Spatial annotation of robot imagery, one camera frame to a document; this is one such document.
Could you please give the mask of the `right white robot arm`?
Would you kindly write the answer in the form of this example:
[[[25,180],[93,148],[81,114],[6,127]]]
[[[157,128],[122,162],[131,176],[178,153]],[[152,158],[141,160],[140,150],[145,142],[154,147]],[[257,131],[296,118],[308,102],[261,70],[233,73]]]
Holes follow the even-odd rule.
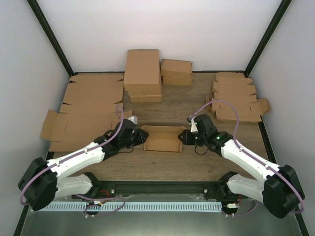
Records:
[[[225,174],[219,185],[222,197],[230,198],[234,194],[250,197],[263,203],[277,218],[284,218],[296,207],[304,206],[305,194],[291,166],[272,163],[241,145],[233,134],[219,132],[206,114],[189,118],[188,121],[190,129],[185,129],[178,136],[182,144],[206,147],[252,176],[246,178],[235,172]]]

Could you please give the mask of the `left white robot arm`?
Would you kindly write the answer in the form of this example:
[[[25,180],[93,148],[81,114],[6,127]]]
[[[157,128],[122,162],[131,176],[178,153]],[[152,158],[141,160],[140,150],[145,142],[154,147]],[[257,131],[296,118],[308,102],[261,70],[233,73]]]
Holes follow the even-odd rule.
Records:
[[[18,183],[20,203],[37,211],[52,201],[70,195],[94,199],[100,194],[99,180],[92,173],[73,177],[79,170],[107,160],[124,148],[134,148],[146,142],[149,134],[137,128],[130,119],[123,119],[115,129],[106,131],[87,146],[60,158],[31,162]]]

